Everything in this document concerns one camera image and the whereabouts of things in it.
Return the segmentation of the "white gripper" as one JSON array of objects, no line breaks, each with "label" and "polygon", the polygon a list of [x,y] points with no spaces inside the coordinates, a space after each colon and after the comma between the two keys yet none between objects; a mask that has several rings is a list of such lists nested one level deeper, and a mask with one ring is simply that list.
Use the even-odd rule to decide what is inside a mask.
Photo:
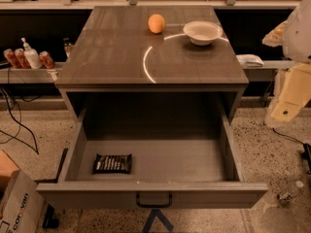
[{"label": "white gripper", "polygon": [[[264,36],[262,43],[279,47],[284,43],[287,21],[281,22]],[[274,97],[267,110],[264,123],[275,128],[291,121],[311,100],[311,65],[296,64],[288,70],[279,70],[275,77]]]}]

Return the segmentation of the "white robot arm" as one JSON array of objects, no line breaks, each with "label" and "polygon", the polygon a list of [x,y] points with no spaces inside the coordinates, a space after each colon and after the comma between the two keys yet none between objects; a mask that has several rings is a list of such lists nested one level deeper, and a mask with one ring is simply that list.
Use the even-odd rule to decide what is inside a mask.
[{"label": "white robot arm", "polygon": [[262,40],[270,47],[281,46],[283,55],[295,62],[277,75],[274,98],[264,123],[278,127],[290,122],[311,100],[311,0],[302,0],[289,17]]}]

